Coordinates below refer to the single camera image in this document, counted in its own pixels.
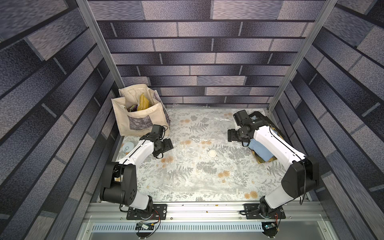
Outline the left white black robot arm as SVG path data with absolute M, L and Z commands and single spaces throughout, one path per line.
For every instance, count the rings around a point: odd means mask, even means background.
M 153 199 L 137 190 L 137 168 L 147 157 L 163 156 L 173 149 L 165 138 L 168 127 L 154 125 L 152 131 L 142 136 L 128 155 L 105 165 L 101 176 L 100 200 L 135 209 L 144 219 L 153 214 Z

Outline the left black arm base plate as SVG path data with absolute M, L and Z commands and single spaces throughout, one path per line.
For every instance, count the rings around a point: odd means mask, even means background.
M 127 220 L 165 220 L 167 216 L 167 204 L 154 204 L 145 210 L 129 207 Z

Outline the black tray under shirts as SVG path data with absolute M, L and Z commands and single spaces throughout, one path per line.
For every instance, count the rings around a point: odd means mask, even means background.
M 260 126 L 270 126 L 273 128 L 281 137 L 284 136 L 282 131 L 276 126 L 268 117 L 264 116 L 261 112 L 255 111 L 249 115 L 251 119 Z

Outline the floral patterned table cloth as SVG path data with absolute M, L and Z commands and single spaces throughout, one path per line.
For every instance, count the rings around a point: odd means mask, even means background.
M 156 202 L 257 201 L 272 192 L 286 173 L 275 158 L 263 163 L 239 142 L 234 109 L 173 108 L 173 149 L 148 157 L 137 170 L 138 191 Z

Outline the left small circuit board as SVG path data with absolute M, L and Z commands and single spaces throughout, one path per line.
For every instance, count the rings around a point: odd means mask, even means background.
M 135 226 L 135 231 L 142 232 L 142 231 L 154 231 L 155 230 L 155 224 L 154 223 L 142 223 L 138 222 Z

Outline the right small circuit board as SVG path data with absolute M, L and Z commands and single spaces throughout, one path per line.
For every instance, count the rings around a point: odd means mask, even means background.
M 278 224 L 272 222 L 262 222 L 262 230 L 263 234 L 267 236 L 268 239 L 274 239 L 278 233 L 279 226 Z

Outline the beige canvas tote bag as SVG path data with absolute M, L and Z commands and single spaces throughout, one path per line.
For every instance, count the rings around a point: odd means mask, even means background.
M 150 89 L 145 84 L 132 85 L 119 89 L 119 98 L 112 99 L 117 126 L 121 136 L 142 136 L 149 132 L 154 125 L 171 125 L 170 117 L 160 99 L 158 91 Z M 133 106 L 141 106 L 140 100 L 146 98 L 149 107 L 130 112 Z

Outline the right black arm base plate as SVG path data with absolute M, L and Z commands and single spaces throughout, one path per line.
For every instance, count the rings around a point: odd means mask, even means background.
M 262 204 L 244 204 L 244 209 L 241 210 L 241 215 L 246 216 L 248 220 L 273 220 L 276 217 L 285 219 L 286 215 L 282 207 L 271 209 Z

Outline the small circuit board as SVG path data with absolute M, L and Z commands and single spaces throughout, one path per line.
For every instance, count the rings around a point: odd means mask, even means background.
M 263 234 L 267 236 L 268 239 L 274 239 L 278 233 L 279 226 L 278 224 L 272 222 L 262 222 L 262 230 Z
M 138 222 L 135 226 L 135 231 L 142 232 L 142 231 L 154 231 L 155 230 L 155 224 L 154 223 L 142 223 Z

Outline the yellow snack packet in tote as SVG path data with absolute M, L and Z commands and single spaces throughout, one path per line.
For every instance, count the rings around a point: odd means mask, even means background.
M 139 103 L 137 107 L 137 111 L 146 110 L 150 107 L 150 101 L 147 99 L 145 94 L 141 94 L 139 98 Z

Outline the white round bag valve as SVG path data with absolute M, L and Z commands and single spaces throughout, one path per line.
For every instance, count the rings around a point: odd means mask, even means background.
M 217 152 L 215 150 L 209 150 L 208 151 L 208 155 L 211 157 L 211 158 L 214 158 L 217 156 Z

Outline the aluminium front rail frame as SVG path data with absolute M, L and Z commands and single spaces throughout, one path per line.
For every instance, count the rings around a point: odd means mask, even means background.
M 171 202 L 165 220 L 127 220 L 109 203 L 90 204 L 79 240 L 335 240 L 337 234 L 322 205 L 297 201 L 283 206 L 286 218 L 248 220 L 244 204 L 256 202 Z M 135 231 L 136 223 L 154 223 L 154 231 Z M 263 234 L 262 222 L 279 226 L 275 238 Z

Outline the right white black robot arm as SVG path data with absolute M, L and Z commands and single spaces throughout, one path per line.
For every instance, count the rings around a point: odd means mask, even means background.
M 284 166 L 286 173 L 280 185 L 268 195 L 260 198 L 257 210 L 243 210 L 241 215 L 258 214 L 261 218 L 270 219 L 282 206 L 319 186 L 319 161 L 313 156 L 306 156 L 290 146 L 279 134 L 276 125 L 260 112 L 248 114 L 241 110 L 233 114 L 240 128 L 228 130 L 229 142 L 246 143 L 251 140 L 259 142 Z

